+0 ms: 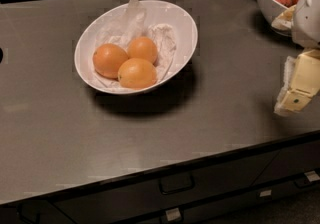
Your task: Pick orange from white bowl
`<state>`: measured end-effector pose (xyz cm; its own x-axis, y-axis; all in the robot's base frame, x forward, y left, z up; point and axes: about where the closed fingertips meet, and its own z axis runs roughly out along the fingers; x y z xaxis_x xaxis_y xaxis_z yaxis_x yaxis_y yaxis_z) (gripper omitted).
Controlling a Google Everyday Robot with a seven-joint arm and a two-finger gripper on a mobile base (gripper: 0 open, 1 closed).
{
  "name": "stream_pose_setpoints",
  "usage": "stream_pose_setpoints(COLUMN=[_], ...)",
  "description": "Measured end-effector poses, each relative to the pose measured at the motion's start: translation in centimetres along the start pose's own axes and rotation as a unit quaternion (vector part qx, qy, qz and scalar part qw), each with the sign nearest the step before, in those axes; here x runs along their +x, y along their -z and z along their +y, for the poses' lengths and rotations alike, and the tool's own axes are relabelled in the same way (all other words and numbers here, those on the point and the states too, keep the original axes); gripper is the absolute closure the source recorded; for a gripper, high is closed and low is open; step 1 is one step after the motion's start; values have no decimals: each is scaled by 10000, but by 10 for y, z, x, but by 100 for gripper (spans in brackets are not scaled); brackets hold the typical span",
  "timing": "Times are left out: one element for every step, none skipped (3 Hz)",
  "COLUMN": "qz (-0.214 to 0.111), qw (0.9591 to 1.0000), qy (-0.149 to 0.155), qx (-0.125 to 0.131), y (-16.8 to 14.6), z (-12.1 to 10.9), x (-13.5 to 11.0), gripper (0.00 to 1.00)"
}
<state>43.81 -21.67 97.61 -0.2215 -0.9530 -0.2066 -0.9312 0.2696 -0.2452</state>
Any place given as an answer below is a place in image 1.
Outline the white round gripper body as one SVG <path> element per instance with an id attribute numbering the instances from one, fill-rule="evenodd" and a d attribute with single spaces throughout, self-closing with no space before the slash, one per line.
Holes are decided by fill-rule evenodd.
<path id="1" fill-rule="evenodd" d="M 304 48 L 320 48 L 320 0 L 299 0 L 292 23 L 292 39 Z"/>

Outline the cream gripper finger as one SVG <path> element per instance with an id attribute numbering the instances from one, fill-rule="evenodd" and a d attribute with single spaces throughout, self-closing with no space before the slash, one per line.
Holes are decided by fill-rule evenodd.
<path id="1" fill-rule="evenodd" d="M 284 65 L 283 87 L 274 112 L 289 116 L 301 112 L 320 91 L 320 50 L 304 49 L 296 58 L 288 57 Z"/>
<path id="2" fill-rule="evenodd" d="M 271 27 L 280 31 L 291 31 L 296 6 L 293 5 L 279 14 L 271 23 Z"/>

